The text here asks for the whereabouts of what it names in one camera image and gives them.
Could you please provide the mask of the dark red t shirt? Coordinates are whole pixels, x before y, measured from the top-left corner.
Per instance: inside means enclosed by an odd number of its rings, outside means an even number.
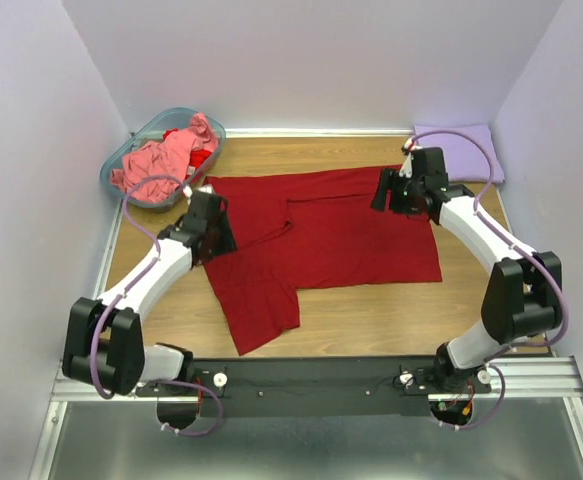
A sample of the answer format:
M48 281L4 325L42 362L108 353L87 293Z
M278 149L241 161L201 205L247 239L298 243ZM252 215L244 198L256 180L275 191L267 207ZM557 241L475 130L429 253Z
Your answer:
M236 251L205 266L239 354L300 325L300 289L442 279L425 220L372 209L377 167L209 176Z

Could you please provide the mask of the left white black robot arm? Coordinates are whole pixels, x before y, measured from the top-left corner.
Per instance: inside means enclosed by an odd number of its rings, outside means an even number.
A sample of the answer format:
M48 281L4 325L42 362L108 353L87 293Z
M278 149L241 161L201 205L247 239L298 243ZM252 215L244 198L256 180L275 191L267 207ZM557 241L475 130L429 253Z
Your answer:
M167 344L145 346L142 321L173 283L196 266L237 250L228 200L204 187L184 215L152 239L147 255L115 286L71 307L62 372L92 385L105 399L159 382L172 395L193 380L193 354Z

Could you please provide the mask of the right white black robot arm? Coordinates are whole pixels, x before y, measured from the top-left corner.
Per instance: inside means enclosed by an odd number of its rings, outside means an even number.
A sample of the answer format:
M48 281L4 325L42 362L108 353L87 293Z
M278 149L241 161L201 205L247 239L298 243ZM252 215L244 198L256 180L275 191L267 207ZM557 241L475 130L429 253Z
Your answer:
M372 209L422 215L459 239L489 273L479 320L436 351L428 379L451 392L524 340L567 324L562 264L497 223L466 186L449 180L443 151L407 142L400 168L384 168Z

